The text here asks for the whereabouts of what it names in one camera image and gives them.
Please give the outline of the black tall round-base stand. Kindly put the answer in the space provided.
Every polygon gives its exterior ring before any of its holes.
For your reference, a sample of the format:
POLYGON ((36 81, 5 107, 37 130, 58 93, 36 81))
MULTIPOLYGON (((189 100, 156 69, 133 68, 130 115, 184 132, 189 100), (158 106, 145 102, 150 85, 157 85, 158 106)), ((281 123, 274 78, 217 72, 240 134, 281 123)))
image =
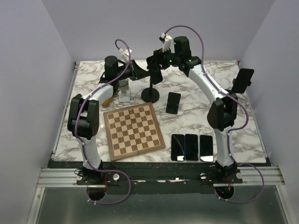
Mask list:
POLYGON ((149 87, 145 88, 141 93, 141 99, 144 102, 152 102, 155 103, 159 100, 159 92, 153 87, 153 83, 151 79, 149 79, 149 87))

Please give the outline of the phone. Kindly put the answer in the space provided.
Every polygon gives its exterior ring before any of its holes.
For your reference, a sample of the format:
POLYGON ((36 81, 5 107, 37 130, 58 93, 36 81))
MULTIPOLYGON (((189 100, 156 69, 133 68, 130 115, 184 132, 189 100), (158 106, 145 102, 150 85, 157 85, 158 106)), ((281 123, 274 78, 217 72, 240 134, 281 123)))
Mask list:
POLYGON ((160 67, 160 65, 158 64, 158 62, 157 62, 157 65, 158 65, 158 69, 157 69, 157 71, 150 71, 150 70, 149 70, 150 79, 151 79, 151 81, 152 81, 152 83, 153 83, 154 85, 156 85, 156 84, 162 82, 162 80, 163 80, 162 73, 161 73, 161 67, 160 67))
POLYGON ((185 159, 187 161, 198 161, 199 141, 198 135, 185 135, 185 159))
POLYGON ((199 158, 203 162, 213 162, 213 137, 210 135, 200 135, 199 137, 199 158))
POLYGON ((171 135, 171 160, 185 160, 185 136, 183 134, 171 135))

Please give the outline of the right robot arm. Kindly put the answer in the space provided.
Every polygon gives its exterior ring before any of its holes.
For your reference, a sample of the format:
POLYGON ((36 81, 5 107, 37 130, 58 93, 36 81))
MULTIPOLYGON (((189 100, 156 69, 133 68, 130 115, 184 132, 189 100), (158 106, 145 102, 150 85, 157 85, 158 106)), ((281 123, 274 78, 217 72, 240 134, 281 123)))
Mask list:
POLYGON ((153 56, 146 59, 150 83, 162 82, 162 70, 170 66, 178 67, 205 94, 211 107, 207 115, 209 125, 214 129, 217 145, 215 178, 221 183, 231 179, 236 171, 236 163, 228 151, 228 129, 235 123, 237 114, 237 96, 223 89, 204 68, 203 58, 193 56, 186 36, 171 38, 167 34, 160 36, 163 47, 154 50, 153 56))

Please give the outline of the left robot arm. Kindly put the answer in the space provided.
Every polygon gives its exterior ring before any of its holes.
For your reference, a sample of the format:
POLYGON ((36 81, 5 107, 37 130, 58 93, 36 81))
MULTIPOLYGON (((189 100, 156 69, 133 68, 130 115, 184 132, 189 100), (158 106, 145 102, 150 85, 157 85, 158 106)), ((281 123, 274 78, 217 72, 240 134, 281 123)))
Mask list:
POLYGON ((71 99, 67 128, 81 145, 83 167, 90 169, 87 178, 93 184, 103 181, 103 172, 99 170, 102 162, 96 145, 96 134, 100 126, 100 105, 113 97, 120 87, 120 81, 132 81, 148 77, 135 60, 124 62, 115 56, 107 56, 104 73, 95 90, 82 96, 77 94, 71 99))

